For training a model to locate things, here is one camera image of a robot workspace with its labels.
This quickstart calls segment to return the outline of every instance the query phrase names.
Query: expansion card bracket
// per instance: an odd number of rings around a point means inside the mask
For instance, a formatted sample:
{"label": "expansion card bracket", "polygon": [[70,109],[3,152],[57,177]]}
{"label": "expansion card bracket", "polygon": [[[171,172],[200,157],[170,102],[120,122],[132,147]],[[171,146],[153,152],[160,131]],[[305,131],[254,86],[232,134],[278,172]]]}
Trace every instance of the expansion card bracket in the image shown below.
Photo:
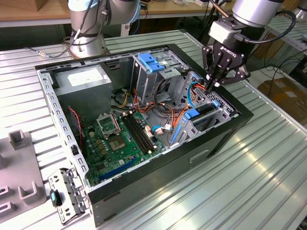
{"label": "expansion card bracket", "polygon": [[55,171],[48,177],[48,182],[52,204],[63,225],[85,213],[89,203],[75,168]]}

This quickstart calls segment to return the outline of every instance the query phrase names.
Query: blue plastic latch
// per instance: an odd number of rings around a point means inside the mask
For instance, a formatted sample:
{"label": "blue plastic latch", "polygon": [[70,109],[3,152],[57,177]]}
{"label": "blue plastic latch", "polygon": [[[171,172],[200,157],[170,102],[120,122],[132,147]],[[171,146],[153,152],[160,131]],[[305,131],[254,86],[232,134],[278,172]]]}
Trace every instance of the blue plastic latch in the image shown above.
{"label": "blue plastic latch", "polygon": [[220,107],[220,104],[218,103],[217,100],[214,100],[214,101],[212,102],[212,104],[213,104],[216,108]]}
{"label": "blue plastic latch", "polygon": [[56,196],[55,196],[54,193],[51,193],[51,200],[52,200],[52,201],[55,201],[55,200],[56,200]]}
{"label": "blue plastic latch", "polygon": [[190,116],[187,112],[184,114],[184,116],[185,116],[188,120],[191,119],[191,116]]}
{"label": "blue plastic latch", "polygon": [[139,54],[139,60],[148,68],[151,73],[158,72],[165,69],[165,66],[159,64],[157,59],[151,54]]}
{"label": "blue plastic latch", "polygon": [[174,136],[173,136],[173,138],[172,138],[172,140],[171,140],[171,144],[174,143],[174,141],[175,141],[175,139],[176,139],[176,137],[177,137],[177,135],[178,135],[180,129],[181,129],[181,125],[178,125],[178,128],[177,128],[177,130],[176,130],[176,132],[175,132],[175,134],[174,134]]}
{"label": "blue plastic latch", "polygon": [[188,120],[190,120],[191,118],[198,116],[200,113],[197,112],[196,109],[190,109],[188,111],[186,111],[185,116],[187,117]]}

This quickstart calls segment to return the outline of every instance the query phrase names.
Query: aluminum table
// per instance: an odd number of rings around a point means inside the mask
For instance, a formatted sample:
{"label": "aluminum table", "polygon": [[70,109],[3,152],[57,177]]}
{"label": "aluminum table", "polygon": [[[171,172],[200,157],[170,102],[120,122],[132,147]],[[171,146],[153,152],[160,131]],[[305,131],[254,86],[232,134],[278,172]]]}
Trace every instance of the aluminum table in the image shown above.
{"label": "aluminum table", "polygon": [[[181,31],[106,40],[111,52],[175,43],[201,65],[201,44]],[[40,47],[53,55],[63,45]],[[69,167],[52,123],[34,65],[46,59],[19,49],[0,52],[0,138],[22,129],[31,133],[46,193],[47,177]],[[227,89],[254,114],[224,148],[101,229],[295,229],[307,215],[307,131],[248,84]],[[62,227],[46,203],[2,224],[0,229],[94,229],[85,214]]]}

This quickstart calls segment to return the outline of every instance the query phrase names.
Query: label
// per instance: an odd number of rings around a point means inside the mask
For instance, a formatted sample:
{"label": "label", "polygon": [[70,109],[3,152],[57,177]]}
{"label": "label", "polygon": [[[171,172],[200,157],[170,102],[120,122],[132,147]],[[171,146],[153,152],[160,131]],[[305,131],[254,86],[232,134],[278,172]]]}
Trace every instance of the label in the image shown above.
{"label": "label", "polygon": [[160,61],[159,64],[164,66],[164,65],[167,65],[167,62],[166,61]]}
{"label": "label", "polygon": [[277,81],[277,82],[275,82],[275,84],[277,86],[279,86],[280,88],[286,87],[286,85],[283,82],[281,82],[281,81]]}
{"label": "label", "polygon": [[101,76],[101,74],[97,69],[91,69],[88,71],[68,75],[68,80],[71,83],[71,86],[83,85],[86,83],[99,81],[102,79],[103,77]]}
{"label": "label", "polygon": [[288,92],[285,92],[289,97],[297,97],[297,95],[292,92],[292,91],[288,91]]}

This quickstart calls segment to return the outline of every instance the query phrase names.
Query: cardboard box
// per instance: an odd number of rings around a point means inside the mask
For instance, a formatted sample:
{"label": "cardboard box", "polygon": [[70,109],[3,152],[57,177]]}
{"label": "cardboard box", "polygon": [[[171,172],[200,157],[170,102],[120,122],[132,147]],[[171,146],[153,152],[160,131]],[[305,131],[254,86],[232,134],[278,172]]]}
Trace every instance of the cardboard box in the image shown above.
{"label": "cardboard box", "polygon": [[48,0],[0,0],[0,5],[28,11],[39,11],[47,1]]}
{"label": "cardboard box", "polygon": [[[268,96],[271,80],[258,86],[258,90]],[[288,78],[273,82],[270,99],[300,124],[307,124],[307,93],[302,91]]]}

